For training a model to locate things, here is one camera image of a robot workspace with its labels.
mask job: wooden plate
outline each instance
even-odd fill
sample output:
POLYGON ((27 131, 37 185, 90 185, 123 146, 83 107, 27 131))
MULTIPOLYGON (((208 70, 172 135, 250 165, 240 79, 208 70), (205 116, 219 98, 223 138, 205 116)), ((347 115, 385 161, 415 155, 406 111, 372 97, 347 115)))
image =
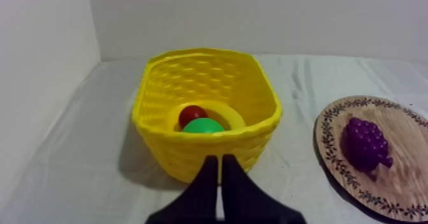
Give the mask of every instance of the wooden plate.
POLYGON ((399 221, 428 221, 428 121, 399 104, 375 97, 346 97, 328 105, 315 124, 318 150, 330 173, 361 204, 399 221), (377 124, 394 164, 379 165, 376 179, 343 156, 340 141, 351 117, 377 124))

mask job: decorative border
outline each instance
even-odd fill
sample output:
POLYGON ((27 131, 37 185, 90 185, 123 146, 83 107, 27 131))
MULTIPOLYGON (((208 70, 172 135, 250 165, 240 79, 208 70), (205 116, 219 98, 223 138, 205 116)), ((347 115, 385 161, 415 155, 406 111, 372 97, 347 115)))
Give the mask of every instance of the decorative border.
POLYGON ((359 188, 361 184, 358 182, 357 177, 352 175, 348 170, 348 166, 344 164, 342 159, 338 158, 337 147, 334 145, 334 136, 332 134, 333 127, 331 122, 333 118, 339 116, 339 114, 344 111, 346 108, 356 108, 356 107, 366 107, 370 104, 375 105, 376 107, 381 106, 383 108, 392 108, 392 109, 401 109, 406 115, 412 118, 416 123, 423 127, 428 127, 428 122, 423 121, 419 115, 414 113, 408 108, 403 108, 401 105, 396 104, 390 101, 383 101, 379 99, 370 99, 364 97, 362 99, 356 99, 354 101, 345 101, 339 103, 333 108, 327 110, 324 113, 324 119, 321 123, 322 129, 322 142, 325 146, 325 159, 329 160, 332 166, 339 171, 339 173, 345 178, 347 185, 350 185, 354 190, 358 190, 361 200, 365 201, 367 204, 373 203, 373 205, 380 206, 380 209, 388 210, 390 213, 403 213, 405 216, 409 216, 410 219, 413 219, 415 216, 425 216, 428 215, 428 206, 426 204, 412 204, 410 207, 401 207, 400 203, 389 202, 386 198, 377 197, 371 194, 367 190, 362 190, 359 188))

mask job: grape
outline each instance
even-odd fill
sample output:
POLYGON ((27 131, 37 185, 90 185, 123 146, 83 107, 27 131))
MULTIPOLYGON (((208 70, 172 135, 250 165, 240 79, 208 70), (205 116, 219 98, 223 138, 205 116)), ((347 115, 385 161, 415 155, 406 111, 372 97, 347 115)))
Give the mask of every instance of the grape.
POLYGON ((388 157, 388 141, 375 123, 354 117, 345 132, 348 147, 345 156, 354 167, 363 172, 372 171, 379 163, 391 167, 393 159, 388 157))

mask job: yellow basket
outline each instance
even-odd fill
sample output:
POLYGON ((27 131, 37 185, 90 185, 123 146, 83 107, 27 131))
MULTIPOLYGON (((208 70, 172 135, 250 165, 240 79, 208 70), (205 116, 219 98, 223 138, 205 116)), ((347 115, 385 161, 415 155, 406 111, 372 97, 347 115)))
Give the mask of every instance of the yellow basket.
POLYGON ((251 55, 198 48, 149 60, 132 121, 160 166, 172 177, 190 183, 207 155, 221 158, 232 153, 248 172, 281 114, 278 97, 251 55), (212 134, 177 132, 171 120, 177 124, 180 108, 192 103, 203 108, 204 103, 223 103, 239 113, 245 126, 212 134))

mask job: white cloth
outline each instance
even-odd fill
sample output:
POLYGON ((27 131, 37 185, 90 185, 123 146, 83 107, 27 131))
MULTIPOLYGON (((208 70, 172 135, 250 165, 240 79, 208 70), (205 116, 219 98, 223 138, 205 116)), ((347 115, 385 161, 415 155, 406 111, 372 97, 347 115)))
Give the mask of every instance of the white cloth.
MULTIPOLYGON (((377 223, 329 184, 313 126, 330 102, 373 95, 428 112, 428 66, 351 57, 256 55, 283 118, 250 177, 308 223, 377 223)), ((0 211, 4 224, 143 223, 186 187, 156 163, 129 121, 142 61, 100 64, 78 89, 0 211)), ((221 204, 218 213, 222 215, 221 204)))

